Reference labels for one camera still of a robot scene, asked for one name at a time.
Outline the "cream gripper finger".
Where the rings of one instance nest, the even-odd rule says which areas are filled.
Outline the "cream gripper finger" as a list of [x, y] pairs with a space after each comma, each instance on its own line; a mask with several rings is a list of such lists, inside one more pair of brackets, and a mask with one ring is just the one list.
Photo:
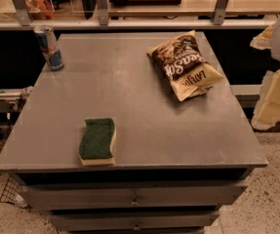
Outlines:
[[273, 28], [273, 24], [268, 26], [262, 33], [252, 39], [250, 46], [258, 50], [271, 49]]
[[254, 129], [268, 130], [280, 120], [280, 69], [267, 71], [260, 86], [260, 99], [251, 124]]

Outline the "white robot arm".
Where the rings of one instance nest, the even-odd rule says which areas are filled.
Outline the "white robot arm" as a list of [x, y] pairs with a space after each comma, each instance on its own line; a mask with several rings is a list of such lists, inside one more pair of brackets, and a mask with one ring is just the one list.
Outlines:
[[[271, 57], [280, 61], [280, 16], [274, 24], [254, 37], [250, 46], [259, 50], [268, 49]], [[260, 87], [260, 99], [254, 109], [251, 124], [254, 129], [264, 131], [274, 127], [279, 120], [280, 69], [265, 73]]]

